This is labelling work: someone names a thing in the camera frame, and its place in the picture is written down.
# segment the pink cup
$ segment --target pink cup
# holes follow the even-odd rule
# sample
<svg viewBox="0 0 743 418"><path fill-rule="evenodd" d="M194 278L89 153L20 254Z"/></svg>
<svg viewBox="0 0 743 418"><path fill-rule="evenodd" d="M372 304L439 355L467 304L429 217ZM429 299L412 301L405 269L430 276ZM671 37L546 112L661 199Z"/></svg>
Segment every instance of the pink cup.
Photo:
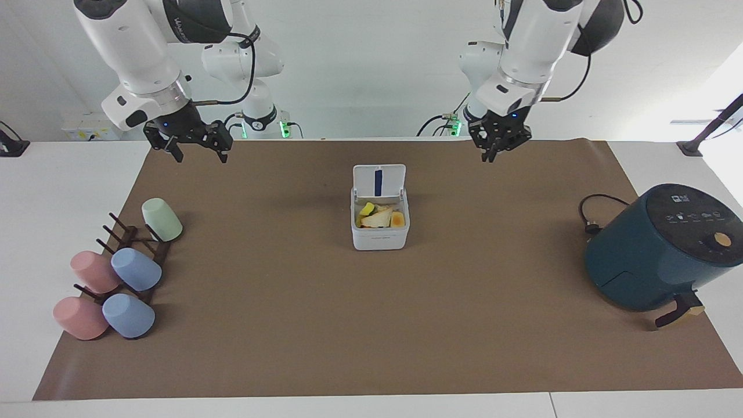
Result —
<svg viewBox="0 0 743 418"><path fill-rule="evenodd" d="M88 289L99 295L116 289L121 283L111 262L93 251L77 253L72 257L70 267Z"/></svg>
<svg viewBox="0 0 743 418"><path fill-rule="evenodd" d="M79 340L92 340L108 329L103 307L89 299L64 298L54 306L52 315L65 331Z"/></svg>

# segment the white wall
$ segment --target white wall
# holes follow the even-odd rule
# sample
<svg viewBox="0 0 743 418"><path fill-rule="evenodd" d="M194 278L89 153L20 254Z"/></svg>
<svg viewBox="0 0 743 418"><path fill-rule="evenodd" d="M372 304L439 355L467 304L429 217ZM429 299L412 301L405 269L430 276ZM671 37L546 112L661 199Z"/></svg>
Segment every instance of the white wall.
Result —
<svg viewBox="0 0 743 418"><path fill-rule="evenodd" d="M494 37L488 0L455 7L444 0L253 0L250 5L286 55L285 72L267 83L277 104L311 137L414 135L429 116L450 112L467 92L457 63L463 45ZM654 139L648 138L648 125L673 119L673 109L743 41L739 1L645 0L643 6L645 19L636 26L625 23L619 37L596 54L577 96L534 108L528 123L536 137ZM116 77L82 32L72 0L0 0L0 7L3 20L17 19L39 45L26 48L6 25L0 28L0 116L31 139L60 140L59 110L99 112ZM239 96L206 75L200 50L171 47L194 77L194 97ZM566 56L548 94L572 90L584 65L582 57ZM202 113L213 120L234 109Z"/></svg>

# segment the blue cup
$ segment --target blue cup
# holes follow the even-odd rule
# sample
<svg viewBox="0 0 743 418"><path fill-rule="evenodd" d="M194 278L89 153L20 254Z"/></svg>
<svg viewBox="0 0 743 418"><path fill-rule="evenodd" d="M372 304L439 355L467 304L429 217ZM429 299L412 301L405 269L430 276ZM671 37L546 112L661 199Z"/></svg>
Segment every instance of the blue cup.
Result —
<svg viewBox="0 0 743 418"><path fill-rule="evenodd" d="M147 303L124 293L106 299L103 317L124 338L141 337L155 323L155 311Z"/></svg>
<svg viewBox="0 0 743 418"><path fill-rule="evenodd" d="M111 257L116 274L137 292L158 284L163 269L151 258L133 248L121 248Z"/></svg>

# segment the cup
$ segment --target cup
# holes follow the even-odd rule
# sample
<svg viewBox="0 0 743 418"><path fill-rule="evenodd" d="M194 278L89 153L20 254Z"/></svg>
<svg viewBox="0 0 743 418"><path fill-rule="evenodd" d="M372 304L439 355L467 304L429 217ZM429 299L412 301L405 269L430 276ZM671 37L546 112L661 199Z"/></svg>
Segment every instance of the cup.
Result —
<svg viewBox="0 0 743 418"><path fill-rule="evenodd" d="M106 299L103 316L124 338L141 337L155 323L155 311L147 303L126 293Z"/></svg>
<svg viewBox="0 0 743 418"><path fill-rule="evenodd" d="M75 254L70 261L70 267L88 289L99 295L111 292L121 282L108 258L93 251Z"/></svg>
<svg viewBox="0 0 743 418"><path fill-rule="evenodd" d="M173 241L181 235L184 226L173 212L173 209L159 197L142 204L144 222L163 240Z"/></svg>
<svg viewBox="0 0 743 418"><path fill-rule="evenodd" d="M88 299L64 298L56 303L52 316L65 331L79 340L100 337L108 329L100 305Z"/></svg>
<svg viewBox="0 0 743 418"><path fill-rule="evenodd" d="M111 267L137 292L151 289L163 275L163 269L156 262L133 248L116 251L111 257Z"/></svg>

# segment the open container lid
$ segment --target open container lid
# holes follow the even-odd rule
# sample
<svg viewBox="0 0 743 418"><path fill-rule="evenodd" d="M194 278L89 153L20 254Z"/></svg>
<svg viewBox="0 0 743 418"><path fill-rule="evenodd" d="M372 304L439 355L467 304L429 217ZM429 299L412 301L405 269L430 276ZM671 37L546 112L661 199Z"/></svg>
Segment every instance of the open container lid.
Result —
<svg viewBox="0 0 743 418"><path fill-rule="evenodd" d="M354 167L354 195L400 197L405 188L405 164L357 165Z"/></svg>

